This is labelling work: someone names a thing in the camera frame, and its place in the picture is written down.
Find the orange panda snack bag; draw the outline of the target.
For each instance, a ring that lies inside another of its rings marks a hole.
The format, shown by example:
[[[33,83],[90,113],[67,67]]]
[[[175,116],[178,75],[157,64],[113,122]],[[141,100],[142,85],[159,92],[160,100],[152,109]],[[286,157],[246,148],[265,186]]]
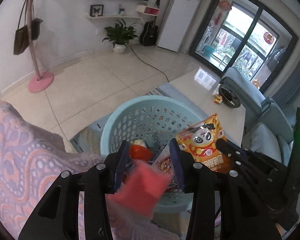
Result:
[[[192,154],[196,162],[219,173],[231,170],[230,158],[216,147],[218,139],[227,141],[216,113],[178,133],[175,138],[180,148]]]

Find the pink tissue pack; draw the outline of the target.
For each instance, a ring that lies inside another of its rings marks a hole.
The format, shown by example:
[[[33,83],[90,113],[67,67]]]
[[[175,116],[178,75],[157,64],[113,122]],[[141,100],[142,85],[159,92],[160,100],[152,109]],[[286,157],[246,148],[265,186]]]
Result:
[[[143,217],[153,217],[155,205],[165,193],[172,176],[137,160],[123,187],[109,199]]]

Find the red white paper cup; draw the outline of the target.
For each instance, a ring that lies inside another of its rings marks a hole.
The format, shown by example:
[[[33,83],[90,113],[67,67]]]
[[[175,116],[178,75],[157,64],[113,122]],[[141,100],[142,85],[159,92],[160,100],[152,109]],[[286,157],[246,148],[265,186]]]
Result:
[[[153,157],[153,153],[147,147],[146,143],[142,139],[138,139],[132,142],[129,155],[132,159],[149,161]]]

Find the red blue snack box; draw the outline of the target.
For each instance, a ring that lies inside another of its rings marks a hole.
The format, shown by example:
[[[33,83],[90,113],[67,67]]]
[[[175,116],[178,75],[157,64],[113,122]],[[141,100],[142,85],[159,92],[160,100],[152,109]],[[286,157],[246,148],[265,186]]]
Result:
[[[170,158],[170,148],[168,145],[159,148],[153,157],[151,157],[149,163],[159,171],[167,173],[171,176],[171,180],[165,191],[166,193],[178,191],[178,184],[175,180],[174,168]]]

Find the pink patterned tablecloth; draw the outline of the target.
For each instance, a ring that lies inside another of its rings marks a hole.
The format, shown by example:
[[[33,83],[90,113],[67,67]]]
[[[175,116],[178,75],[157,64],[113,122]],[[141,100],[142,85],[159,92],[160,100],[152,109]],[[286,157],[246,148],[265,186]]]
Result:
[[[10,104],[0,100],[0,222],[14,238],[19,235],[43,195],[63,171],[87,172],[106,159],[93,153],[68,153],[63,138],[26,122]],[[106,195],[112,239],[177,239],[111,201]],[[84,234],[84,193],[79,194],[78,239]]]

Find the rubik cube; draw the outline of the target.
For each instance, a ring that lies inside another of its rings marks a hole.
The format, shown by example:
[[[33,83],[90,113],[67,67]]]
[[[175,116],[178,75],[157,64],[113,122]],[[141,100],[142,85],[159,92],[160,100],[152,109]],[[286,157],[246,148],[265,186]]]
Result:
[[[220,104],[222,103],[222,101],[223,101],[223,98],[222,98],[221,95],[215,94],[215,95],[213,96],[213,101],[214,101],[215,104],[220,105]]]

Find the white coffee table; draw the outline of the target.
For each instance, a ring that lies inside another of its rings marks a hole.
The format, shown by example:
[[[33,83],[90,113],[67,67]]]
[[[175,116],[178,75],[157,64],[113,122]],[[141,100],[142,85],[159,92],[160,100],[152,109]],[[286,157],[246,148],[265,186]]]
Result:
[[[228,139],[241,146],[245,124],[245,107],[230,108],[225,103],[217,104],[214,96],[218,93],[219,78],[203,68],[193,70],[170,84],[200,108],[207,116],[218,114],[221,126]]]

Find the teal bucket outside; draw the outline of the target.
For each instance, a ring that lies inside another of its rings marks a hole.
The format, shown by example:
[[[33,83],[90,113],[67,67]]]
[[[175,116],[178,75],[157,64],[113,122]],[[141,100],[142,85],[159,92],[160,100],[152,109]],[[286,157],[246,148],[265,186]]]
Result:
[[[215,48],[211,46],[205,46],[203,50],[203,55],[207,58],[210,58],[214,52],[215,52]]]

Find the white washing machine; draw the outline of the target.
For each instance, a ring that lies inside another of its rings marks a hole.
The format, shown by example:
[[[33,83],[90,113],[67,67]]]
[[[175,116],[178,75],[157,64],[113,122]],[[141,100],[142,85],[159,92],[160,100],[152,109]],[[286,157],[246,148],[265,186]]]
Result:
[[[204,32],[204,35],[203,35],[203,41],[202,41],[203,45],[202,45],[202,49],[201,49],[202,53],[204,52],[206,47],[210,46],[211,36],[212,36],[214,26],[215,26],[214,20],[210,20],[210,22],[208,23],[208,26]]]

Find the pink coat stand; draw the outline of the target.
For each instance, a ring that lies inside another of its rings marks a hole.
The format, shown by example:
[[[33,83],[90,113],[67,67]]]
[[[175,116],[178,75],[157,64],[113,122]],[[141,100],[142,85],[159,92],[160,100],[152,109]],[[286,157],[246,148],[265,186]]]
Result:
[[[46,90],[48,87],[51,86],[53,83],[55,76],[52,72],[47,71],[44,69],[44,67],[41,65],[41,63],[38,63],[37,57],[36,57],[36,46],[38,41],[32,40],[32,5],[33,0],[27,0],[27,13],[26,13],[26,24],[27,24],[27,31],[28,31],[28,37],[29,37],[29,51],[30,56],[32,60],[32,64],[34,67],[34,76],[30,79],[28,90],[30,93],[39,93],[44,90]]]

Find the black guitar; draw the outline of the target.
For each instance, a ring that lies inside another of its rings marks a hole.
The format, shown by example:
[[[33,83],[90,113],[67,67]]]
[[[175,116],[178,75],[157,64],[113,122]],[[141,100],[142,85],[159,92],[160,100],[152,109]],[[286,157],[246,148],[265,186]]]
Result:
[[[140,35],[140,43],[146,47],[154,46],[158,38],[158,26],[156,25],[157,15],[153,21],[146,22],[143,32]]]

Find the white red shelf box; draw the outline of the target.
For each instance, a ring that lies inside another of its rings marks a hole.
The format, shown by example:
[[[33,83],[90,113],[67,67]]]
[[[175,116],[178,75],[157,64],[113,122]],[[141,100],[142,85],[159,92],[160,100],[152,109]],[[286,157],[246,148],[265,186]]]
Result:
[[[137,4],[135,7],[136,12],[148,15],[148,16],[158,16],[160,9],[156,7],[151,7],[145,4]]]

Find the black small bag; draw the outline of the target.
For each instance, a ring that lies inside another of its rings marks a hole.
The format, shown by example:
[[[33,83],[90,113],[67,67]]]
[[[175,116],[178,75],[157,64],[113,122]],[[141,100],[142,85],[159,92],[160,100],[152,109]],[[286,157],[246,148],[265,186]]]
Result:
[[[34,16],[34,2],[31,0],[32,5],[32,21],[31,21],[31,39],[33,41],[37,40],[40,35],[40,25],[43,23],[43,20],[36,18]]]

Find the small figurine on shelf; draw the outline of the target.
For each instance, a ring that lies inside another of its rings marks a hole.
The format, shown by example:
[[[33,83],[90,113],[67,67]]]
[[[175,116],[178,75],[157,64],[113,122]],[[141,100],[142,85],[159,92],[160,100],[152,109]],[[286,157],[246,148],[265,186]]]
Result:
[[[125,8],[123,5],[119,5],[119,16],[123,16],[125,14]]]

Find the framed butterfly picture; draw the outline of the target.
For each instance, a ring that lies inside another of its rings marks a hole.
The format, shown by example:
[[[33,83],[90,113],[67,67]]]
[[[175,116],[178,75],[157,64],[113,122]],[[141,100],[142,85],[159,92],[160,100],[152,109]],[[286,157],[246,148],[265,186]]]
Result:
[[[103,4],[93,4],[90,6],[90,17],[100,17],[103,16],[104,5]]]

